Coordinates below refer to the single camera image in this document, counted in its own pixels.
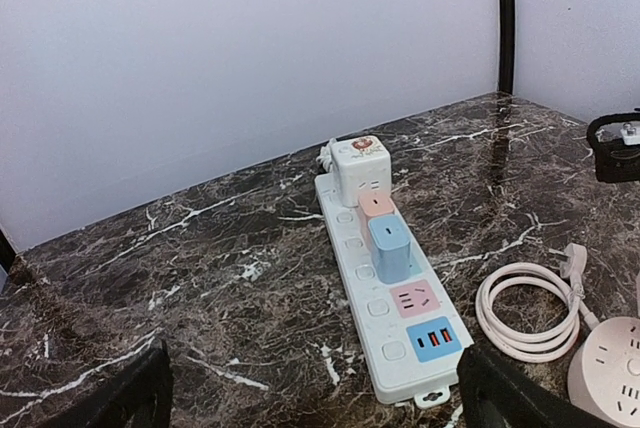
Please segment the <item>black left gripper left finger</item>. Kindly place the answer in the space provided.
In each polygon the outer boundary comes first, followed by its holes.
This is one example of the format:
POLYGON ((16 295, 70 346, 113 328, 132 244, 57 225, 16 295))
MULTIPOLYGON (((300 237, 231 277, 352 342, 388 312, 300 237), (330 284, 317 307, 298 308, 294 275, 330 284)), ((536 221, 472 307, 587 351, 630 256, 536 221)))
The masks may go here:
POLYGON ((163 428, 170 425, 172 406, 173 372, 167 343, 162 341, 44 425, 163 428))

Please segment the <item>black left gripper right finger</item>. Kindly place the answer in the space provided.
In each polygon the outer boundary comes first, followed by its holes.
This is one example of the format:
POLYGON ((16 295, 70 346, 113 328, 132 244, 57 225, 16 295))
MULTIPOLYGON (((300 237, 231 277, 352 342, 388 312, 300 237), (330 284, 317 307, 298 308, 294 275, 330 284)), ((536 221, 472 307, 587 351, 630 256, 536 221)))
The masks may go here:
POLYGON ((515 367, 475 345, 457 374, 468 427, 582 427, 595 417, 536 385, 515 367))

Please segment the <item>white multicolour power strip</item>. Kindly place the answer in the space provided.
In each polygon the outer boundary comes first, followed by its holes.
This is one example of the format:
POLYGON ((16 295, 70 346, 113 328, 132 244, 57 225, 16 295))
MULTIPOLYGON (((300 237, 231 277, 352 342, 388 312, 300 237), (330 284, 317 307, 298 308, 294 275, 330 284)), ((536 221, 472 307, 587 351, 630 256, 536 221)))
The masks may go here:
POLYGON ((315 188, 376 398, 420 409, 446 403, 473 340, 404 218, 393 212, 365 222, 360 209, 343 205, 329 174, 317 176, 315 188), (408 243, 394 283, 379 277, 371 226, 408 243))

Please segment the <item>round pink socket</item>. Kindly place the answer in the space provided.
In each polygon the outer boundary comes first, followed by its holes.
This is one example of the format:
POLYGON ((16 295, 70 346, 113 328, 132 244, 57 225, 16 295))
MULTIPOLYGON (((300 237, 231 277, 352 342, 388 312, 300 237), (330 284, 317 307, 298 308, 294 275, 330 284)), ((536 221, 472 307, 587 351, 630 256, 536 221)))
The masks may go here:
POLYGON ((639 347, 637 318, 615 317, 599 323, 570 363, 571 403, 616 427, 637 427, 639 347))

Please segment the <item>small blue charger plug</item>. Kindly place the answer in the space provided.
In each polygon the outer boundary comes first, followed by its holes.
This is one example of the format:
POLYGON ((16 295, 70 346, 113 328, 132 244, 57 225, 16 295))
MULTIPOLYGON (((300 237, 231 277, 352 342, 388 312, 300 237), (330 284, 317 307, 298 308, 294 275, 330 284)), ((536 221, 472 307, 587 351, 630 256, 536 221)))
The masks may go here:
POLYGON ((410 275, 411 241, 398 215, 371 218, 368 222, 371 256, 378 278, 385 284, 406 280, 410 275))

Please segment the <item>small pink charger plug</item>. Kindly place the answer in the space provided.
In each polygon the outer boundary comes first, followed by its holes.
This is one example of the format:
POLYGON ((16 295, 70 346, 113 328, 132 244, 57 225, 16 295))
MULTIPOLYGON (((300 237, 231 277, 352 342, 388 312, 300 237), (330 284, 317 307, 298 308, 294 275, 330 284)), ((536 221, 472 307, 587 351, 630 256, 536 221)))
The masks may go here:
POLYGON ((357 211, 360 221, 367 224, 372 218, 394 214, 395 205, 389 195, 366 192, 358 197, 357 211))

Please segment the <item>white cube socket adapter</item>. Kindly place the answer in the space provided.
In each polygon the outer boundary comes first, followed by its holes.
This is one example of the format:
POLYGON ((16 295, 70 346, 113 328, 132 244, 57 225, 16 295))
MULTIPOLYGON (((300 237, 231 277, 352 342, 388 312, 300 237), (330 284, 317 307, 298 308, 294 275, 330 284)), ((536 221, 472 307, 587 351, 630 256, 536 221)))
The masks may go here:
POLYGON ((331 173, 343 206, 356 207, 363 193, 391 193, 391 156, 376 136, 337 141, 330 146, 330 154, 331 173))

